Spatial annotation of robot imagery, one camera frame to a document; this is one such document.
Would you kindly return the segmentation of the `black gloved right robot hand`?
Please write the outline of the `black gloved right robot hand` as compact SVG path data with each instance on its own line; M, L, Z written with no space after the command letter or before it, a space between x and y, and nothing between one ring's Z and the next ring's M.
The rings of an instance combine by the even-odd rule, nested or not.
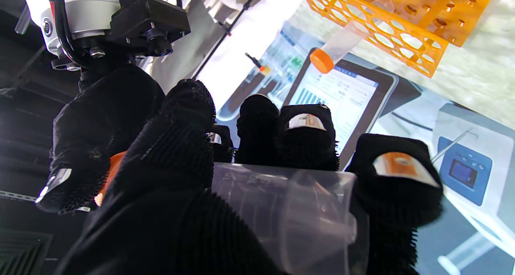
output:
M92 202L105 185L111 158L130 147L165 99L159 84L132 65L79 86L53 121L48 181L35 202L50 213Z

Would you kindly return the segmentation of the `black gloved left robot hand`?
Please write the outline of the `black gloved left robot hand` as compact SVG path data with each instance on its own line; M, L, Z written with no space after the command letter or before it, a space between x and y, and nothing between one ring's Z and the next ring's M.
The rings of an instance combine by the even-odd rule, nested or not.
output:
M173 87L127 149L58 275L280 275L257 237L211 191L215 158L208 132L215 106L201 81ZM347 170L357 175L354 211L369 216L368 275L415 275L417 229L437 220L443 184L425 143L363 134Z

